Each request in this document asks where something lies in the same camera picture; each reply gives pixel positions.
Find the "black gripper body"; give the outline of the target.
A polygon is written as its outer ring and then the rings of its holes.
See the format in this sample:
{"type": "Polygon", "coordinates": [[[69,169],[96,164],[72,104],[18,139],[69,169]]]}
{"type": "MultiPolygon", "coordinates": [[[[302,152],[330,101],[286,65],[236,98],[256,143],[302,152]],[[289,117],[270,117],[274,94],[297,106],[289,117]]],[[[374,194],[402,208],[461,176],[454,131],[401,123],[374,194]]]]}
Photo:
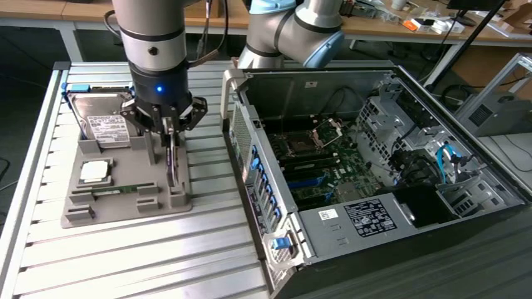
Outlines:
{"type": "Polygon", "coordinates": [[[178,115],[188,109],[192,96],[188,86],[188,64],[164,71],[150,71],[129,64],[136,96],[164,107],[173,107],[178,115]]]}

